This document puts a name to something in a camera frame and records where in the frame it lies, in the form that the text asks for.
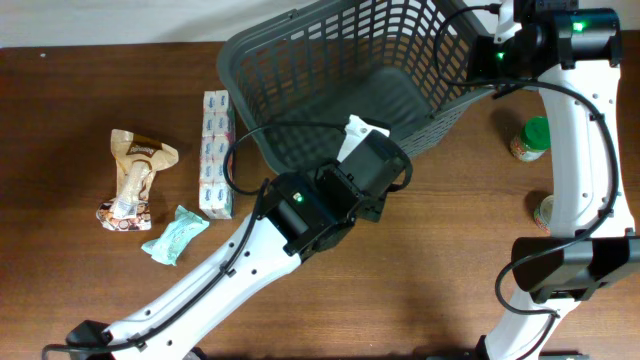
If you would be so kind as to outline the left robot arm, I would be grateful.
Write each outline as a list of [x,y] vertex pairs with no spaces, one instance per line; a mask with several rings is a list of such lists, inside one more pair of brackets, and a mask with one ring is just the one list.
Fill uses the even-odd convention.
[[111,325],[86,320],[53,352],[72,359],[189,359],[255,293],[335,247],[357,220],[376,222],[412,176],[389,126],[350,116],[338,155],[265,180],[250,215],[210,257],[155,301]]

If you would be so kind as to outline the green lid glass jar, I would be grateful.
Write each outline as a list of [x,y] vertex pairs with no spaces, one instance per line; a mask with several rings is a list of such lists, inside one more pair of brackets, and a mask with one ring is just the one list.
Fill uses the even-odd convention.
[[523,162],[539,159],[550,147],[549,122],[543,116],[529,119],[510,142],[512,155]]

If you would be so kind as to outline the grey plastic shopping basket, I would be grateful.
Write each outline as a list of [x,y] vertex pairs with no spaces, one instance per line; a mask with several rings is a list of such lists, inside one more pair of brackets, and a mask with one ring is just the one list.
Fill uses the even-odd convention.
[[277,173],[335,156],[353,115],[416,156],[486,95],[465,86],[484,33],[461,1],[318,1],[233,36],[217,70]]

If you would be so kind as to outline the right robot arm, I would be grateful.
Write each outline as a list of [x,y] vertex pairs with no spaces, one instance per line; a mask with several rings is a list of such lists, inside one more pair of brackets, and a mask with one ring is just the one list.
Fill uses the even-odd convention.
[[492,37],[479,38],[469,76],[534,87],[548,119],[554,203],[546,237],[515,241],[516,281],[481,359],[536,359],[580,303],[639,269],[639,238],[623,191],[616,125],[620,20],[574,1],[503,1]]

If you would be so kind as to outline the silver top tin can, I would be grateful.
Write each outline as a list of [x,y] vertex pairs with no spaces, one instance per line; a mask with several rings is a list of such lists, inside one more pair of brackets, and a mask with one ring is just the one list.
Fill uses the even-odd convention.
[[535,224],[546,234],[550,234],[550,222],[552,218],[554,196],[549,195],[544,198],[541,203],[535,208],[533,213],[533,219]]

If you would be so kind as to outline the beige brown snack bag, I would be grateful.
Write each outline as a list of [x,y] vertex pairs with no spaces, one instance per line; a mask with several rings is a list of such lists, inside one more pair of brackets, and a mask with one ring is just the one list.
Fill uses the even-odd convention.
[[96,218],[109,231],[150,230],[153,181],[159,171],[179,161],[179,153],[165,143],[122,129],[111,131],[110,145],[116,162],[116,195],[99,206]]

